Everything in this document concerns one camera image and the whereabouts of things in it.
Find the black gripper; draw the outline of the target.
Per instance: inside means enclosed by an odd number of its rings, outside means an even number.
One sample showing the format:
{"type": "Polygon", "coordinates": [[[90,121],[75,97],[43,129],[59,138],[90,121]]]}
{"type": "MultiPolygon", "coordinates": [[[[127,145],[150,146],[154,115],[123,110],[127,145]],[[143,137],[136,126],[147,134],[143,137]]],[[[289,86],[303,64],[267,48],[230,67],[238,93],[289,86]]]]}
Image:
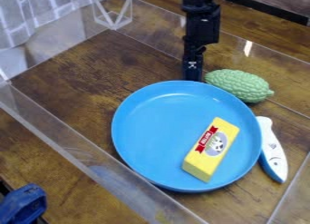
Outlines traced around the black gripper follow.
{"type": "Polygon", "coordinates": [[[219,41],[221,5],[214,0],[182,0],[182,10],[187,15],[183,37],[183,79],[199,82],[203,67],[200,54],[204,52],[207,44],[217,44],[219,41]]]}

